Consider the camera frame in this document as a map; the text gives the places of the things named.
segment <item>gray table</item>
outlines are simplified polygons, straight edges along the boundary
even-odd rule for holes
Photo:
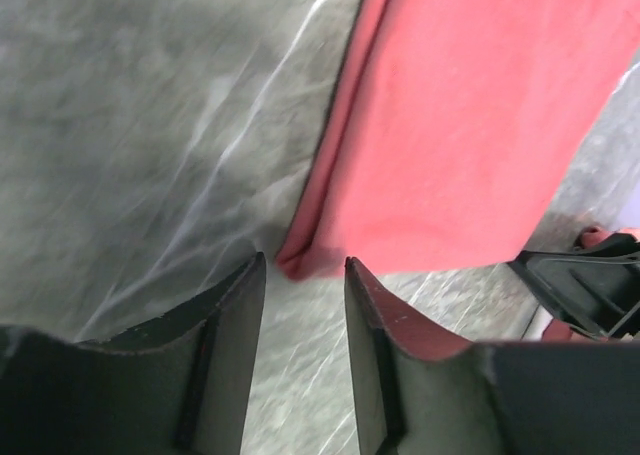
[[[0,322],[107,337],[273,255],[358,3],[0,0]],[[639,127],[630,75],[532,247],[614,220]],[[535,308],[504,266],[385,282],[471,338],[519,337]],[[341,281],[271,270],[245,453],[357,453],[345,337]]]

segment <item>red cloth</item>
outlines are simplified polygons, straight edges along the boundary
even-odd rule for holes
[[[365,0],[277,261],[513,259],[640,40],[640,0]]]

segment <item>red towel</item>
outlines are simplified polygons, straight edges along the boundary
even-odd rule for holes
[[[640,40],[640,0],[365,0],[277,261],[513,259]]]

